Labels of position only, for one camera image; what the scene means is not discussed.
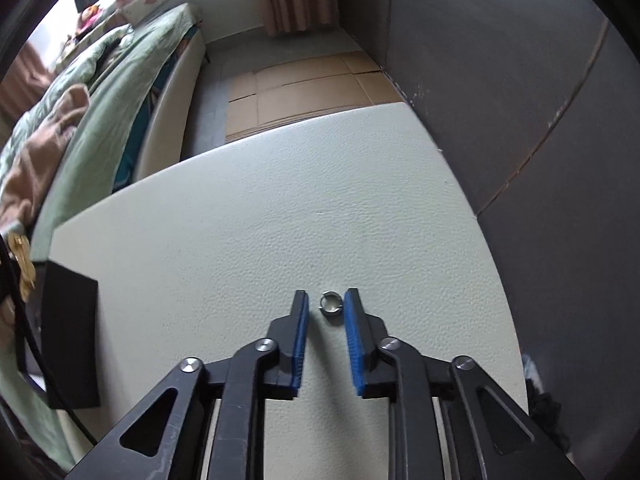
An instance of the textured white surface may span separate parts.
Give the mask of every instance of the textured white surface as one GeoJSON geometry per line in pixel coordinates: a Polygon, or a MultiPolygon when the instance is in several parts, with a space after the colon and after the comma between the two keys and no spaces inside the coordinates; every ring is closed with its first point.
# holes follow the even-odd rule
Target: textured white surface
{"type": "MultiPolygon", "coordinates": [[[[403,103],[240,140],[60,227],[52,259],[98,279],[98,360],[117,420],[182,357],[230,356],[304,288],[357,286],[423,354],[474,356],[526,405],[509,307],[442,154],[403,103]]],[[[300,398],[268,404],[266,479],[385,479],[386,403],[351,385],[344,331],[312,309],[300,398]]]]}

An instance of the black object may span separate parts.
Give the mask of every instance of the black object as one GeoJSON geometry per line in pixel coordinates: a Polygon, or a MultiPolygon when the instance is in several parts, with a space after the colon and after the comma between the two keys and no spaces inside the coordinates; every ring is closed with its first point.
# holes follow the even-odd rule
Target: black object
{"type": "Polygon", "coordinates": [[[0,237],[0,265],[3,271],[3,274],[6,277],[6,283],[9,286],[9,294],[11,295],[11,299],[14,302],[15,307],[15,320],[16,326],[18,327],[18,331],[24,334],[24,337],[27,341],[27,344],[33,353],[34,359],[38,363],[40,370],[42,371],[42,375],[44,376],[47,384],[49,385],[49,389],[56,396],[60,405],[62,405],[63,409],[67,412],[71,421],[78,427],[78,430],[86,437],[86,439],[92,444],[95,445],[97,442],[91,432],[84,426],[82,421],[75,414],[73,409],[68,405],[64,396],[60,393],[60,388],[58,387],[58,382],[56,378],[53,376],[49,367],[44,362],[42,354],[40,352],[40,348],[38,347],[38,343],[33,335],[33,331],[31,330],[29,321],[27,319],[27,311],[24,305],[24,301],[20,296],[20,286],[18,285],[18,277],[17,273],[14,272],[11,263],[11,257],[9,256],[9,251],[4,244],[4,238],[0,237]]]}
{"type": "Polygon", "coordinates": [[[308,296],[297,290],[290,314],[273,320],[266,338],[207,365],[184,359],[66,478],[200,478],[210,420],[221,399],[207,478],[261,479],[264,401],[297,396],[308,316],[308,296]]]}
{"type": "Polygon", "coordinates": [[[0,413],[0,469],[4,478],[43,480],[33,463],[22,452],[2,413],[0,413]]]}
{"type": "MultiPolygon", "coordinates": [[[[13,449],[12,452],[15,452],[15,444],[17,442],[20,446],[19,450],[22,451],[20,455],[27,458],[36,469],[36,472],[39,473],[38,480],[62,480],[66,476],[66,471],[64,471],[54,460],[50,459],[42,448],[35,443],[29,433],[24,429],[24,426],[20,423],[18,417],[15,416],[11,407],[1,396],[0,419],[2,419],[0,420],[0,426],[2,423],[5,423],[9,429],[7,433],[3,433],[4,430],[0,428],[0,449],[13,449]],[[5,442],[9,437],[12,442],[5,442]]],[[[7,478],[15,478],[14,475],[9,474],[2,467],[4,462],[6,462],[6,460],[0,458],[0,471],[2,471],[7,478]]]]}
{"type": "MultiPolygon", "coordinates": [[[[36,264],[36,288],[26,305],[27,319],[45,364],[70,408],[100,406],[95,369],[95,308],[98,282],[55,262],[36,264]]],[[[63,408],[52,393],[25,333],[16,324],[18,370],[50,408],[63,408]],[[43,391],[31,375],[43,376],[43,391]]]]}
{"type": "Polygon", "coordinates": [[[564,453],[570,449],[569,437],[560,427],[562,405],[549,392],[541,392],[531,379],[525,379],[529,416],[564,453]]]}
{"type": "MultiPolygon", "coordinates": [[[[14,258],[11,259],[11,268],[14,276],[20,276],[20,266],[18,265],[18,260],[14,258]]],[[[0,272],[0,303],[2,303],[10,294],[11,283],[9,280],[9,274],[7,272],[0,272]]]]}
{"type": "Polygon", "coordinates": [[[431,398],[440,399],[456,480],[579,480],[582,475],[510,396],[467,356],[420,355],[365,314],[356,288],[344,297],[353,383],[365,399],[389,398],[389,478],[444,478],[431,398]]]}

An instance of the cardboard sheet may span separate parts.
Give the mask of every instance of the cardboard sheet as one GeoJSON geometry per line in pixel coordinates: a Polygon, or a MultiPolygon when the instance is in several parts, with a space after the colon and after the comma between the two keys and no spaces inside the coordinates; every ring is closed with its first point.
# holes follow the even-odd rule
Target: cardboard sheet
{"type": "Polygon", "coordinates": [[[230,83],[225,140],[402,98],[364,52],[314,57],[237,76],[230,83]]]}

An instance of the metal washer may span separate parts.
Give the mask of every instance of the metal washer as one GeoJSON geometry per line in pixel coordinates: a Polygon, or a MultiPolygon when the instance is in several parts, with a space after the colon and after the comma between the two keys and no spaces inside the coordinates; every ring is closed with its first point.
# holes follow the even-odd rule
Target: metal washer
{"type": "Polygon", "coordinates": [[[335,317],[342,314],[342,296],[337,292],[328,290],[320,298],[320,312],[325,317],[335,317]]]}

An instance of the green bedsheet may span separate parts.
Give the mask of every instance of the green bedsheet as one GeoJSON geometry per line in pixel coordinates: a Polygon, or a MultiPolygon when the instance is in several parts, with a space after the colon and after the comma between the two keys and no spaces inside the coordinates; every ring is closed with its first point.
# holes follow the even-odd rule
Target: green bedsheet
{"type": "Polygon", "coordinates": [[[160,69],[195,22],[183,4],[142,25],[122,40],[116,60],[92,83],[89,109],[33,231],[33,261],[47,259],[56,227],[111,194],[134,118],[160,69]]]}

